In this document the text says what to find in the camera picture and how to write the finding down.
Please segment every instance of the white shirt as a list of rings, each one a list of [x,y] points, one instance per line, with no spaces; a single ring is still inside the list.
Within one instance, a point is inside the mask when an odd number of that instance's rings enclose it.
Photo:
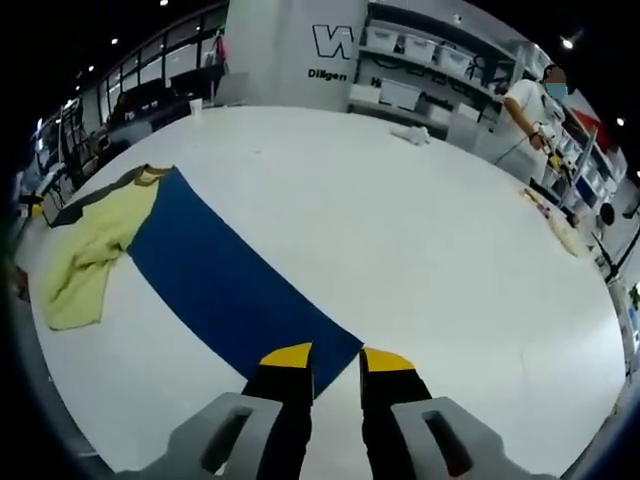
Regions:
[[[545,107],[545,104],[547,102],[555,104],[555,100],[549,96],[540,83],[533,80],[520,80],[511,87],[505,97],[512,98],[518,103],[524,116],[536,130],[542,127],[544,135],[550,140],[553,147],[558,144],[562,135],[562,119],[550,116],[548,113],[549,109]],[[542,150],[534,150],[527,135],[508,112],[504,112],[502,115],[495,133],[505,140],[505,145],[508,148],[518,145],[514,149],[517,152],[514,152],[513,155],[507,155],[498,166],[524,183],[528,183],[531,178],[540,183],[547,164],[547,155]]]

